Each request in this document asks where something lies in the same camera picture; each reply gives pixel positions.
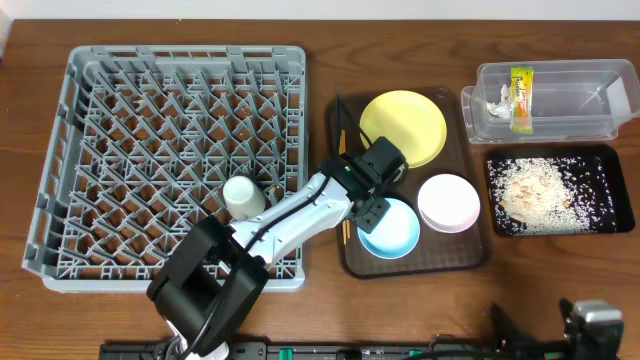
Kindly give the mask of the white cup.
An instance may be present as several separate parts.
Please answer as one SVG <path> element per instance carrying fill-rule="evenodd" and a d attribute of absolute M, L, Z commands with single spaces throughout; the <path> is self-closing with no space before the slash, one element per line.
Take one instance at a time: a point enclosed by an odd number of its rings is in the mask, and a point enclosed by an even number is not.
<path fill-rule="evenodd" d="M 233 176 L 223 186 L 226 208 L 235 220 L 261 214 L 266 207 L 263 193 L 248 177 Z"/>

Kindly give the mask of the white tissue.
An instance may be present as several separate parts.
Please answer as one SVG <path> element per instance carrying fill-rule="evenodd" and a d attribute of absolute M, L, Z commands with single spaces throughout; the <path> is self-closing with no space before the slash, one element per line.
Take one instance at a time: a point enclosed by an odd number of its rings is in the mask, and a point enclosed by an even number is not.
<path fill-rule="evenodd" d="M 498 103 L 488 103 L 487 111 L 491 116 L 508 119 L 512 117 L 513 105 L 511 88 L 504 84 L 500 89 L 500 101 Z"/>

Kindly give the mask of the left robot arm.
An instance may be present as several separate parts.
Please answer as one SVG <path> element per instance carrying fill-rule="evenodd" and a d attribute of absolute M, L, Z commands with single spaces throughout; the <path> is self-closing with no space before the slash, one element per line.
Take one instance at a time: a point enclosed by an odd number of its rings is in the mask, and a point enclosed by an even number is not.
<path fill-rule="evenodd" d="M 168 356 L 225 357 L 270 269 L 345 220 L 372 232 L 389 208 L 383 191 L 407 168 L 401 151 L 380 137 L 357 156 L 324 161 L 298 192 L 259 215 L 227 225 L 214 216 L 198 222 L 146 290 L 175 334 Z"/>

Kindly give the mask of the light blue bowl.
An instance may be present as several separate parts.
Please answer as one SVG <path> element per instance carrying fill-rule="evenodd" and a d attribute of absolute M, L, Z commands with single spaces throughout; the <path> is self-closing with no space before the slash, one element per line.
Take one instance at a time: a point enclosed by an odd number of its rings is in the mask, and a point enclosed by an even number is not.
<path fill-rule="evenodd" d="M 360 243 L 375 257 L 394 260 L 408 255 L 420 239 L 420 221 L 404 201 L 386 198 L 390 208 L 371 233 L 357 230 Z"/>

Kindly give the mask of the green yellow snack wrapper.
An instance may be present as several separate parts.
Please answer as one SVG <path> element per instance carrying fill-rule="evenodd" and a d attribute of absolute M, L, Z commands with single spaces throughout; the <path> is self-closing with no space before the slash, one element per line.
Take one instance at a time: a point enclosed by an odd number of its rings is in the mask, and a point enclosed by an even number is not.
<path fill-rule="evenodd" d="M 531 116 L 534 70 L 530 67 L 511 69 L 511 129 L 514 133 L 533 133 Z"/>

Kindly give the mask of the pink white bowl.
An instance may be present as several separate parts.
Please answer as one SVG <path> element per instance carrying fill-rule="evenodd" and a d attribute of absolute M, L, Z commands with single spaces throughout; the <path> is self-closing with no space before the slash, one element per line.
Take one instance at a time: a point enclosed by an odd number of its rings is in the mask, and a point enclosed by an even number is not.
<path fill-rule="evenodd" d="M 441 233 L 460 233 L 473 226 L 481 210 L 478 192 L 465 178 L 454 174 L 430 177 L 417 195 L 424 223 Z"/>

